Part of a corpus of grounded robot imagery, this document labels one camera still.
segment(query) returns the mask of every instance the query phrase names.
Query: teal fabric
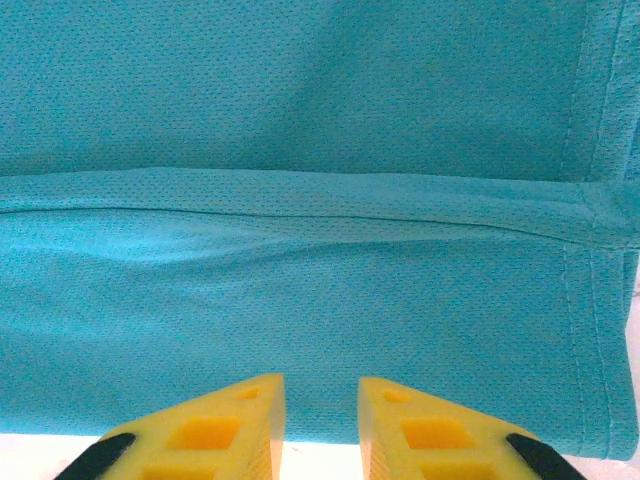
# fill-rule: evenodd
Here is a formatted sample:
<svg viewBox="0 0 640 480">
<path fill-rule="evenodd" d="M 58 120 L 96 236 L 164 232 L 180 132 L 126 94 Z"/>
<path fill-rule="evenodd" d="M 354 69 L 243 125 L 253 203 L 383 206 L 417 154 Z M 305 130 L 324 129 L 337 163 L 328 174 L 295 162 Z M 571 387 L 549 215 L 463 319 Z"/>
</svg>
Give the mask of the teal fabric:
<svg viewBox="0 0 640 480">
<path fill-rule="evenodd" d="M 12 2 L 0 431 L 383 376 L 628 458 L 640 2 Z"/>
</svg>

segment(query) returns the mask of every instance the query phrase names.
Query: stitched seam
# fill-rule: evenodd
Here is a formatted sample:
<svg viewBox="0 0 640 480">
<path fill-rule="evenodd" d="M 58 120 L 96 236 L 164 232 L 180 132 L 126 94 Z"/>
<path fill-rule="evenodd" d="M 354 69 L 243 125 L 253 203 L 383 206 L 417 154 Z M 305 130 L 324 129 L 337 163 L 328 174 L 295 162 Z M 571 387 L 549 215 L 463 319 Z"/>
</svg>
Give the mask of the stitched seam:
<svg viewBox="0 0 640 480">
<path fill-rule="evenodd" d="M 564 283 L 564 291 L 567 297 L 567 312 L 569 314 L 569 332 L 571 334 L 571 354 L 573 356 L 573 360 L 576 364 L 576 380 L 578 381 L 578 392 L 580 394 L 580 412 L 581 412 L 581 421 L 582 421 L 582 437 L 580 439 L 580 448 L 578 449 L 578 456 L 582 453 L 582 449 L 584 448 L 584 443 L 587 437 L 586 425 L 585 425 L 585 417 L 586 417 L 586 409 L 584 405 L 584 386 L 582 385 L 582 376 L 580 375 L 580 360 L 578 359 L 578 348 L 576 346 L 576 333 L 575 333 L 575 325 L 573 323 L 573 308 L 571 307 L 571 298 L 569 295 L 569 282 L 567 281 L 567 274 L 569 272 L 568 262 L 567 262 L 567 245 L 562 245 L 562 259 L 564 262 L 564 271 L 562 272 L 562 282 Z"/>
<path fill-rule="evenodd" d="M 580 191 L 582 193 L 582 199 L 584 204 L 589 208 L 591 212 L 591 228 L 589 229 L 589 238 L 588 243 L 591 244 L 591 238 L 593 235 L 593 231 L 596 226 L 597 220 L 597 210 L 591 207 L 591 204 L 587 202 L 587 194 L 584 189 L 584 185 L 580 186 Z M 589 248 L 589 273 L 590 273 L 590 283 L 591 283 L 591 302 L 593 303 L 593 310 L 591 311 L 591 317 L 593 318 L 593 325 L 596 334 L 596 350 L 598 353 L 598 359 L 600 360 L 600 377 L 602 378 L 602 383 L 604 386 L 605 398 L 607 400 L 607 416 L 609 417 L 609 425 L 607 429 L 607 447 L 604 453 L 603 458 L 608 458 L 609 452 L 611 451 L 611 430 L 613 417 L 611 415 L 611 392 L 609 391 L 609 383 L 607 382 L 606 369 L 604 356 L 602 355 L 602 340 L 600 338 L 600 319 L 598 316 L 598 305 L 596 302 L 596 290 L 595 290 L 595 269 L 593 268 L 593 249 Z"/>
<path fill-rule="evenodd" d="M 627 158 L 624 162 L 624 169 L 622 173 L 622 180 L 630 180 L 627 178 L 627 172 L 629 171 L 629 165 L 631 165 L 631 156 L 633 155 L 633 151 L 636 147 L 636 143 L 640 141 L 640 116 L 636 119 L 636 127 L 633 131 L 633 138 L 631 139 L 631 148 L 629 149 L 629 153 L 627 154 Z"/>
<path fill-rule="evenodd" d="M 611 200 L 613 201 L 614 205 L 618 208 L 618 210 L 623 214 L 624 219 L 627 221 L 627 223 L 631 226 L 631 231 L 632 233 L 632 237 L 631 238 L 638 238 L 638 229 L 636 228 L 636 222 L 633 221 L 633 219 L 629 218 L 628 215 L 625 214 L 625 209 L 623 208 L 623 206 L 620 204 L 620 200 L 618 195 L 611 195 L 610 196 Z M 633 245 L 631 244 L 632 240 L 628 239 L 624 245 L 622 245 L 620 247 L 620 250 L 622 251 L 628 251 L 631 249 L 634 249 Z"/>
<path fill-rule="evenodd" d="M 614 68 L 614 63 L 615 63 L 615 58 L 616 58 L 616 54 L 618 53 L 618 45 L 619 45 L 619 40 L 620 40 L 620 26 L 622 25 L 622 19 L 624 17 L 624 11 L 627 7 L 627 0 L 623 0 L 622 2 L 622 6 L 620 7 L 620 10 L 618 11 L 618 21 L 616 23 L 616 32 L 614 35 L 614 41 L 613 41 L 613 51 L 611 52 L 611 60 L 609 61 L 609 79 L 607 81 L 607 86 L 605 89 L 605 93 L 604 93 L 604 98 L 602 99 L 602 105 L 600 106 L 600 118 L 598 119 L 598 133 L 596 136 L 596 142 L 593 145 L 593 152 L 591 154 L 591 161 L 589 163 L 589 177 L 588 180 L 589 182 L 593 181 L 593 173 L 594 173 L 594 166 L 595 166 L 595 160 L 596 160 L 596 152 L 598 150 L 598 147 L 600 146 L 600 142 L 602 141 L 602 128 L 603 128 L 603 119 L 604 119 L 604 110 L 605 110 L 605 106 L 607 104 L 607 99 L 611 96 L 611 89 L 612 89 L 612 85 L 613 85 L 613 78 L 615 77 L 615 68 Z"/>
<path fill-rule="evenodd" d="M 574 74 L 573 90 L 571 92 L 571 105 L 569 107 L 569 125 L 567 126 L 567 133 L 564 139 L 564 149 L 562 156 L 560 157 L 560 171 L 558 172 L 558 181 L 562 181 L 562 173 L 564 171 L 564 164 L 567 160 L 567 154 L 569 153 L 569 143 L 571 141 L 571 134 L 573 133 L 573 118 L 576 107 L 576 95 L 578 94 L 578 84 L 580 83 L 580 69 L 586 56 L 586 49 L 584 48 L 585 38 L 587 37 L 587 28 L 589 27 L 589 2 L 585 6 L 584 12 L 584 25 L 582 27 L 582 33 L 580 36 L 580 54 L 578 55 L 578 64 L 576 65 L 576 71 Z"/>
<path fill-rule="evenodd" d="M 508 228 L 503 226 L 496 225 L 487 225 L 482 223 L 454 223 L 454 222 L 444 222 L 444 221 L 435 221 L 435 220 L 416 220 L 416 219 L 403 219 L 403 218 L 385 218 L 385 217 L 372 217 L 365 215 L 266 215 L 266 214 L 258 214 L 258 213 L 229 213 L 229 212 L 211 212 L 211 211 L 203 211 L 203 210 L 189 210 L 189 209 L 181 209 L 181 208 L 144 208 L 144 207 L 63 207 L 63 208 L 19 208 L 12 210 L 4 210 L 0 209 L 0 218 L 3 215 L 15 215 L 20 213 L 46 213 L 46 212 L 80 212 L 80 211 L 131 211 L 131 212 L 162 212 L 162 213 L 187 213 L 187 214 L 195 214 L 195 215 L 210 215 L 210 216 L 220 216 L 220 217 L 238 217 L 238 218 L 271 218 L 271 219 L 339 219 L 339 220 L 371 220 L 371 221 L 384 221 L 384 222 L 396 222 L 396 223 L 412 223 L 412 224 L 433 224 L 433 225 L 446 225 L 446 226 L 456 226 L 456 227 L 477 227 L 484 228 L 487 230 L 497 230 L 510 232 L 516 235 L 526 235 L 534 238 L 542 238 L 552 241 L 561 241 L 566 242 L 572 245 L 580 245 L 585 246 L 585 242 L 583 241 L 572 241 L 570 239 L 566 239 L 560 236 L 553 236 L 550 234 L 536 233 L 530 232 L 527 230 L 518 230 L 515 228 Z M 589 238 L 587 242 L 592 242 L 593 239 Z M 596 245 L 598 250 L 603 250 L 606 252 L 618 252 L 618 251 L 626 251 L 630 248 L 638 249 L 640 248 L 640 243 L 638 245 L 630 244 L 627 242 L 626 245 L 623 246 L 611 246 L 611 245 Z"/>
<path fill-rule="evenodd" d="M 597 342 L 597 350 L 598 350 L 598 358 L 600 359 L 600 375 L 602 377 L 602 383 L 604 384 L 604 392 L 607 399 L 607 415 L 609 417 L 609 428 L 607 434 L 607 449 L 604 453 L 604 458 L 609 457 L 609 451 L 611 450 L 611 429 L 613 424 L 613 418 L 611 416 L 611 392 L 609 391 L 609 383 L 607 382 L 605 365 L 604 365 L 604 357 L 602 355 L 602 342 L 600 340 L 600 322 L 598 319 L 598 307 L 596 304 L 596 293 L 595 293 L 595 274 L 593 270 L 593 251 L 589 250 L 589 270 L 591 271 L 591 301 L 593 302 L 593 323 L 596 331 L 596 342 Z"/>
</svg>

